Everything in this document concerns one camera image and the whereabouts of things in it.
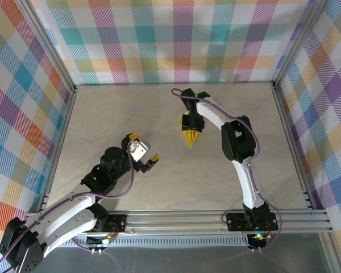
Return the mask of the yellow paper sheet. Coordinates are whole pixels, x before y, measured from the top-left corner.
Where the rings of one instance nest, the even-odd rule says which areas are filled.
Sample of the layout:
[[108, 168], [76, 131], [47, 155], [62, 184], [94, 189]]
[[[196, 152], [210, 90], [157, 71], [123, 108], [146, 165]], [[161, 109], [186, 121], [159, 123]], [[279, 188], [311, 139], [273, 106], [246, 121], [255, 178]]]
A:
[[203, 127], [202, 126], [186, 127], [182, 125], [181, 128], [182, 128], [182, 132], [184, 133], [188, 147], [192, 148], [198, 135], [202, 132]]

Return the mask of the grey metal panel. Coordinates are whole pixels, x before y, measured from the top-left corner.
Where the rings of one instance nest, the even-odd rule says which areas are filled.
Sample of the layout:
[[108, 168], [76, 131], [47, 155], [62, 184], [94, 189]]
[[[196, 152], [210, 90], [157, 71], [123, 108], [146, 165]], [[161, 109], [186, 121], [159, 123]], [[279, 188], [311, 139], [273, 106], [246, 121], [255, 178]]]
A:
[[244, 247], [150, 249], [109, 247], [91, 255], [79, 247], [49, 254], [35, 273], [330, 273], [324, 257]]

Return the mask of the aluminium back rail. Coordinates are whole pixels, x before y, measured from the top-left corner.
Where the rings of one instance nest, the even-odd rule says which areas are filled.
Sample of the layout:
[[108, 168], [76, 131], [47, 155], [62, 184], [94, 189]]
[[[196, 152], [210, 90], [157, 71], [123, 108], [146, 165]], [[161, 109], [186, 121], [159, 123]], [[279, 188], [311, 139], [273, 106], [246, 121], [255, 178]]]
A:
[[97, 86], [155, 86], [155, 85], [193, 85], [193, 84], [274, 84], [275, 81], [222, 81], [222, 82], [148, 82], [148, 83], [130, 83], [130, 84], [114, 84], [114, 83], [103, 83], [103, 84], [77, 84], [75, 85], [76, 89], [79, 89], [80, 87], [97, 87]]

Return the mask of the aluminium rail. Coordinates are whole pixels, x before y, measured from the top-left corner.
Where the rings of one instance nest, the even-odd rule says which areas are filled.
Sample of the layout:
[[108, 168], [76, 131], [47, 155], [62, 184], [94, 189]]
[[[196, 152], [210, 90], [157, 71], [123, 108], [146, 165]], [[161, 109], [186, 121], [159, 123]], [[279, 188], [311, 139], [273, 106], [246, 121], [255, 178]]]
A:
[[76, 101], [77, 91], [78, 91], [78, 88], [75, 86], [74, 90], [72, 91], [72, 93], [70, 95], [69, 105], [68, 105], [67, 110], [65, 112], [65, 118], [63, 120], [63, 124], [61, 125], [61, 128], [60, 128], [60, 135], [58, 138], [58, 143], [57, 143], [57, 145], [55, 145], [55, 149], [53, 151], [53, 158], [51, 159], [51, 163], [50, 163], [49, 169], [48, 169], [48, 175], [45, 178], [43, 187], [40, 191], [40, 195], [39, 195], [38, 201], [36, 203], [36, 207], [35, 207], [35, 212], [39, 212], [42, 210], [43, 206], [45, 205], [45, 199], [50, 194], [52, 184], [53, 184], [53, 181], [55, 178], [57, 166], [59, 163], [61, 151], [63, 149], [63, 144], [64, 144], [66, 132], [68, 130], [70, 118], [71, 118], [72, 111], [74, 108], [74, 104]]
[[[120, 235], [218, 235], [229, 233], [222, 210], [139, 210], [125, 214], [126, 227]], [[329, 233], [325, 210], [282, 209], [278, 227], [282, 233]]]
[[155, 85], [193, 85], [193, 84], [274, 84], [275, 81], [222, 81], [222, 82], [148, 82], [148, 83], [130, 83], [130, 84], [114, 84], [114, 83], [103, 83], [103, 84], [77, 84], [75, 85], [76, 89], [79, 89], [80, 87], [97, 87], [97, 86], [155, 86]]
[[307, 208], [316, 209], [315, 201], [314, 201], [313, 195], [311, 194], [309, 183], [307, 181], [307, 177], [305, 174], [305, 170], [303, 168], [303, 164], [302, 164], [302, 161], [300, 159], [300, 156], [297, 150], [296, 141], [294, 139], [292, 129], [288, 121], [288, 116], [282, 103], [279, 88], [274, 82], [271, 82], [271, 88], [272, 88], [273, 98], [275, 100], [276, 107], [277, 107], [280, 120], [282, 123], [282, 127], [284, 129], [284, 133], [286, 136], [286, 141], [288, 143], [290, 154], [292, 156], [293, 164], [296, 169], [297, 177], [302, 188], [303, 196], [305, 197], [305, 200], [306, 200]]

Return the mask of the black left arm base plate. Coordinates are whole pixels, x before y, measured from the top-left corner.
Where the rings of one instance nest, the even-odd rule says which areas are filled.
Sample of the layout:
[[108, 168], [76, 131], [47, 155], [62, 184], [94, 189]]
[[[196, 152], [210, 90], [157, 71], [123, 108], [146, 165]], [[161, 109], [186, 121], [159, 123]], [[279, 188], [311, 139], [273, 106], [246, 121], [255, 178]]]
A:
[[107, 214], [97, 219], [94, 227], [89, 232], [123, 233], [126, 227], [125, 214]]

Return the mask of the aluminium left side rail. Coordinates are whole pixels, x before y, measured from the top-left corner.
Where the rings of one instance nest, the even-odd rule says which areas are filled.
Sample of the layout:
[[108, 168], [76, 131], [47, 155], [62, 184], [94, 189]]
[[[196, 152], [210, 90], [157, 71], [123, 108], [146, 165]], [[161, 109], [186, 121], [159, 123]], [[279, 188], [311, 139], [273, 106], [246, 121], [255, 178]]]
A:
[[50, 163], [49, 169], [48, 169], [48, 175], [45, 178], [43, 187], [40, 191], [40, 195], [39, 195], [38, 201], [36, 203], [36, 207], [35, 207], [35, 212], [39, 212], [42, 210], [43, 206], [45, 205], [45, 199], [50, 194], [52, 184], [53, 184], [53, 181], [55, 178], [57, 166], [59, 163], [61, 151], [63, 149], [63, 144], [64, 144], [66, 132], [68, 130], [70, 118], [71, 118], [72, 111], [74, 108], [74, 104], [76, 101], [77, 91], [78, 91], [78, 88], [75, 86], [74, 90], [72, 91], [72, 93], [70, 95], [69, 105], [68, 105], [67, 110], [65, 112], [65, 118], [63, 120], [63, 124], [61, 125], [61, 128], [60, 128], [60, 135], [58, 138], [58, 143], [57, 143], [57, 145], [55, 145], [55, 149], [53, 151], [53, 158], [51, 159], [51, 163]]

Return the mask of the aluminium front rail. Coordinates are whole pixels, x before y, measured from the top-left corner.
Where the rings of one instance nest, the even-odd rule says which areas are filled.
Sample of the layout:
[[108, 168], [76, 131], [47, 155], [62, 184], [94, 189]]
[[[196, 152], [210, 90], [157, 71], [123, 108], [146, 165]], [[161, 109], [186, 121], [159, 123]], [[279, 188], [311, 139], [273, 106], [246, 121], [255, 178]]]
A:
[[[120, 235], [218, 235], [229, 233], [222, 210], [139, 210], [125, 214], [126, 227]], [[282, 209], [278, 227], [282, 233], [329, 233], [325, 210]]]

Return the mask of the black left connector bracket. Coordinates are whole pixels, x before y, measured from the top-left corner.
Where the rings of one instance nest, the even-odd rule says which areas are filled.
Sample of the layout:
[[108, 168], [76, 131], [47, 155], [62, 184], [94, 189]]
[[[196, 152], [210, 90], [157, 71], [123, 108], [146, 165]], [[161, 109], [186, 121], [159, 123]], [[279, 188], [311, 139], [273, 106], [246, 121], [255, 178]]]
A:
[[86, 243], [88, 245], [109, 245], [114, 242], [114, 235], [106, 235], [104, 237], [87, 237]]

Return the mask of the black connector bracket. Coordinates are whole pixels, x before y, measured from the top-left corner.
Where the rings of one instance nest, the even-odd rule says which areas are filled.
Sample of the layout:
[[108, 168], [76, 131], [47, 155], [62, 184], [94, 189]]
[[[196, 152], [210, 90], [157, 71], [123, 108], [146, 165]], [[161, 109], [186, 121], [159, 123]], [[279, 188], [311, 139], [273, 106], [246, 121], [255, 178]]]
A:
[[263, 233], [248, 234], [247, 240], [249, 249], [259, 249], [267, 245], [268, 235]]
[[109, 245], [114, 242], [114, 235], [106, 235], [104, 237], [87, 237], [86, 243], [88, 245]]

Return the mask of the aluminium right side rail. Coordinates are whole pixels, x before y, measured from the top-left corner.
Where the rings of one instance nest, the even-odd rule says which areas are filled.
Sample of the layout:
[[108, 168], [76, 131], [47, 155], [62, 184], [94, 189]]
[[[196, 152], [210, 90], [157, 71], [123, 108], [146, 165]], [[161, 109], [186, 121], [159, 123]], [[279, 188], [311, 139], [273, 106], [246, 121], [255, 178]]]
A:
[[284, 133], [286, 136], [286, 141], [288, 143], [290, 154], [292, 156], [293, 164], [296, 169], [297, 177], [302, 188], [303, 196], [305, 197], [305, 200], [306, 200], [307, 208], [316, 209], [315, 201], [314, 201], [313, 195], [311, 194], [309, 183], [307, 181], [307, 177], [305, 174], [305, 170], [303, 168], [303, 164], [302, 164], [302, 161], [300, 159], [300, 156], [297, 150], [296, 141], [294, 139], [292, 129], [288, 121], [288, 116], [282, 103], [279, 88], [274, 82], [271, 82], [271, 88], [272, 88], [273, 98], [275, 100], [276, 107], [277, 107], [280, 120], [282, 123], [282, 127], [284, 129]]

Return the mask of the aluminium right corner post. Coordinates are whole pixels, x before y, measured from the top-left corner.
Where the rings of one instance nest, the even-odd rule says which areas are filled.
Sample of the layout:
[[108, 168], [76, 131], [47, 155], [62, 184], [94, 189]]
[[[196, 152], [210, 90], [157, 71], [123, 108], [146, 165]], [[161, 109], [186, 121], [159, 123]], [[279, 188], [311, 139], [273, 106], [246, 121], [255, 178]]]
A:
[[305, 7], [298, 14], [296, 25], [292, 27], [292, 33], [286, 42], [282, 55], [278, 59], [276, 69], [271, 77], [271, 85], [274, 89], [286, 77], [328, 1], [307, 0]]

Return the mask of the aluminium corner post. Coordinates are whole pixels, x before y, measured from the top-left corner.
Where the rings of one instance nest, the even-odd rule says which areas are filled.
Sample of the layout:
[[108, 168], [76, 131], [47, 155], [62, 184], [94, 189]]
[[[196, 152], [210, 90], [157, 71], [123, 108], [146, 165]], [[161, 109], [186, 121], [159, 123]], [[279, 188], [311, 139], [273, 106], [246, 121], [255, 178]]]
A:
[[76, 85], [72, 80], [69, 72], [67, 71], [59, 53], [52, 43], [47, 31], [45, 30], [38, 14], [33, 8], [30, 0], [15, 0], [21, 9], [24, 17], [28, 20], [29, 25], [33, 29], [38, 41], [42, 45], [45, 52], [48, 54], [49, 59], [53, 63], [53, 66], [58, 71], [59, 76], [63, 80], [66, 87], [72, 92], [76, 92]]
[[307, 0], [305, 7], [298, 14], [296, 25], [292, 27], [292, 33], [286, 42], [282, 55], [278, 59], [276, 69], [271, 77], [271, 85], [274, 89], [286, 77], [328, 1]]

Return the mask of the aluminium left corner post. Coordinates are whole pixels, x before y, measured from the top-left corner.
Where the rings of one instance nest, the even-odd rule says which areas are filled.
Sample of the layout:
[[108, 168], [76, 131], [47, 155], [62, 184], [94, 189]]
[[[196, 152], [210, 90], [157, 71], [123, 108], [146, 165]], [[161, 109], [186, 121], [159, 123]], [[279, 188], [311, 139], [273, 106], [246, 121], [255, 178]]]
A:
[[52, 43], [47, 31], [45, 30], [38, 14], [33, 8], [30, 0], [15, 0], [21, 9], [24, 17], [28, 20], [29, 25], [33, 29], [38, 41], [42, 45], [45, 52], [48, 54], [49, 59], [53, 63], [53, 66], [58, 71], [59, 76], [63, 80], [66, 87], [72, 92], [76, 92], [76, 85], [72, 80], [69, 72], [67, 71], [59, 53]]

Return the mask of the black right connector bracket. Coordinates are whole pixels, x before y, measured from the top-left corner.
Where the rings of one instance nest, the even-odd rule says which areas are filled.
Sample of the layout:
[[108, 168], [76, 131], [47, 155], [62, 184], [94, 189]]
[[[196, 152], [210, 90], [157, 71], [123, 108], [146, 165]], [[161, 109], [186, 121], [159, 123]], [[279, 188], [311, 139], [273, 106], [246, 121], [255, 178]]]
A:
[[248, 234], [247, 240], [249, 249], [259, 249], [267, 245], [268, 235], [263, 233]]

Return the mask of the aluminium lower frame bar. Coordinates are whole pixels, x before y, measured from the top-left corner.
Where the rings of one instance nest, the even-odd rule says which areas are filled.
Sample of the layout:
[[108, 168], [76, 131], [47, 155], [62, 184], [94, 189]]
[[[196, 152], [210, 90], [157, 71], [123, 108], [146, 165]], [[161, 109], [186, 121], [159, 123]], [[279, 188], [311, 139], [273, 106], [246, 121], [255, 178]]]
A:
[[329, 233], [319, 233], [319, 238], [330, 273], [341, 273], [338, 255], [331, 235]]

